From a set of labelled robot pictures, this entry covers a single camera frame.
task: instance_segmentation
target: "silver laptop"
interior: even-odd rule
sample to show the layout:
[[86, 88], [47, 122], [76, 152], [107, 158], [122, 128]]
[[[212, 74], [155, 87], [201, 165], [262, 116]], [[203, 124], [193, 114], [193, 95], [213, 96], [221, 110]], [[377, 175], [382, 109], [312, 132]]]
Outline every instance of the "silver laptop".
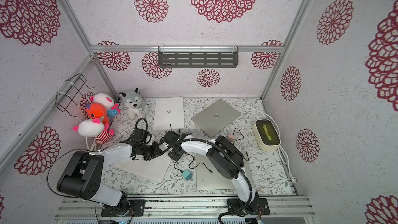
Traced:
[[212, 138], [239, 116], [240, 112], [219, 99], [191, 119]]

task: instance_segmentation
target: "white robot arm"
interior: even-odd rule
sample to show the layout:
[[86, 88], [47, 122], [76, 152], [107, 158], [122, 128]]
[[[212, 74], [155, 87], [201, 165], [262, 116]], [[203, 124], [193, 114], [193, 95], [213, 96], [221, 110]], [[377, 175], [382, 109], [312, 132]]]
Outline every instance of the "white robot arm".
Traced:
[[217, 171], [224, 177], [231, 179], [239, 199], [245, 203], [245, 210], [253, 209], [258, 194], [253, 194], [249, 180], [245, 176], [243, 155], [225, 137], [202, 140], [191, 135], [177, 135], [169, 131], [161, 139], [161, 143], [169, 146], [161, 151], [160, 144], [156, 142], [151, 146], [133, 142], [121, 142], [98, 152], [75, 152], [70, 159], [64, 173], [57, 184], [57, 190], [62, 193], [86, 200], [100, 202], [105, 207], [112, 208], [117, 215], [128, 211], [129, 202], [127, 194], [115, 190], [101, 182], [102, 168], [119, 160], [134, 157], [136, 154], [144, 155], [145, 160], [161, 156], [172, 149], [169, 156], [175, 159], [178, 154], [196, 153], [207, 156]]

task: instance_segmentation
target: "floral tablecloth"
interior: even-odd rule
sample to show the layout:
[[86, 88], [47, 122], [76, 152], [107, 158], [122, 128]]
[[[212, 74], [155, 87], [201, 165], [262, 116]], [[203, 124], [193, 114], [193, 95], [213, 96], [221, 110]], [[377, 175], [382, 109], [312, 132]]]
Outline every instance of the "floral tablecloth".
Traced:
[[[181, 130], [184, 132], [191, 132], [194, 137], [209, 139], [209, 137], [191, 120], [191, 117], [202, 109], [210, 106], [212, 103], [219, 100], [218, 98], [184, 98], [184, 115], [185, 128]], [[264, 111], [259, 99], [253, 98], [223, 98], [228, 104], [237, 110], [242, 106], [254, 107], [260, 111]], [[146, 98], [145, 101], [149, 105], [149, 114], [147, 115], [148, 129], [152, 130], [153, 119], [155, 114], [155, 98]], [[129, 127], [133, 127], [136, 120], [129, 120], [127, 118], [125, 106], [120, 106], [121, 114], [115, 117], [111, 128], [115, 130], [115, 136], [111, 139], [112, 142], [121, 132]], [[291, 195], [292, 190], [282, 166], [281, 159], [278, 152], [262, 151], [254, 138], [251, 129], [254, 121], [263, 115], [253, 109], [245, 107], [241, 110], [241, 116], [235, 120], [237, 126], [241, 130], [244, 139], [239, 145], [240, 150], [247, 151], [249, 156], [248, 163], [250, 164], [251, 173], [254, 181], [254, 188], [261, 195]], [[232, 133], [235, 129], [233, 123], [224, 128], [218, 135], [225, 135]], [[117, 141], [125, 140], [131, 130], [123, 133]], [[238, 130], [235, 132], [236, 139], [241, 138]], [[159, 141], [160, 137], [153, 136], [155, 141]], [[184, 155], [176, 163], [176, 167], [185, 170], [188, 169], [192, 157]], [[196, 169], [190, 169], [193, 175], [192, 181], [185, 181], [181, 172], [173, 168], [174, 161], [172, 161], [167, 169], [166, 175], [161, 183], [151, 181], [144, 177], [137, 176], [130, 172], [125, 172], [114, 167], [106, 167], [103, 170], [102, 182], [111, 187], [127, 192], [128, 194], [235, 194], [235, 190], [197, 190], [196, 189]]]

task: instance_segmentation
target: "cream colored device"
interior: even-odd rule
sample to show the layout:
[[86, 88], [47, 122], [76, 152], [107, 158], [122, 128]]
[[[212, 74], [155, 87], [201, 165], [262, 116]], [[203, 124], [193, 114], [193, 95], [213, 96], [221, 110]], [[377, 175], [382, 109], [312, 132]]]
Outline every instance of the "cream colored device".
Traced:
[[253, 125], [253, 133], [260, 149], [266, 152], [276, 151], [281, 145], [274, 125], [268, 119], [256, 120]]

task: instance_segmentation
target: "laptop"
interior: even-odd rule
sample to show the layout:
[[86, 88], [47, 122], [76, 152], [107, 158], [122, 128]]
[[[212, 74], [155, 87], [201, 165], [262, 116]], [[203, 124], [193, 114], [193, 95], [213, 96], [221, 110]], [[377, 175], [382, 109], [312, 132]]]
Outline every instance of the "laptop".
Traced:
[[182, 97], [158, 98], [155, 105], [154, 131], [184, 128], [184, 102]]
[[191, 119], [212, 138], [239, 116], [240, 112], [219, 99]]

